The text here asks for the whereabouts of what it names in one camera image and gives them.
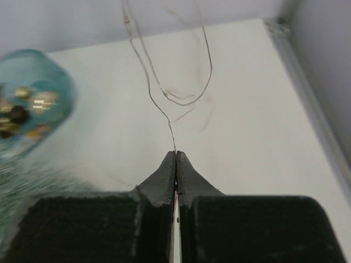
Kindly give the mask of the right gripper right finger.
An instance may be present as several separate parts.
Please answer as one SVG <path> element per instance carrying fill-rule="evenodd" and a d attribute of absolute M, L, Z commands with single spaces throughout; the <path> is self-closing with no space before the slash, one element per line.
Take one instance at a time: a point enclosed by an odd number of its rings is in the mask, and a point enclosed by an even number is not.
<path fill-rule="evenodd" d="M 308 196 L 225 195 L 177 153 L 182 262 L 345 262 L 322 206 Z"/>

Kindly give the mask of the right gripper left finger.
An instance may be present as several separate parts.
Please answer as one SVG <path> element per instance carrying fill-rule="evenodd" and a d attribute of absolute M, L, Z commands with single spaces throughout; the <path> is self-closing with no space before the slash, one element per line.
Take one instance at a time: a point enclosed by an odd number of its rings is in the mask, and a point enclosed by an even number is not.
<path fill-rule="evenodd" d="M 1 262 L 172 262 L 176 154 L 127 192 L 58 192 L 24 199 Z"/>

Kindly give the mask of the small frosted christmas tree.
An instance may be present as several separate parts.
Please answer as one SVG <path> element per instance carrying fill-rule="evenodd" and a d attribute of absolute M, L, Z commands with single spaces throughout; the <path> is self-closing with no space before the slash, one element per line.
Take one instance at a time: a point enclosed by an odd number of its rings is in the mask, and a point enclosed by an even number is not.
<path fill-rule="evenodd" d="M 1 239 L 26 197 L 48 192 L 99 191 L 103 187 L 83 163 L 14 160 L 1 164 Z"/>

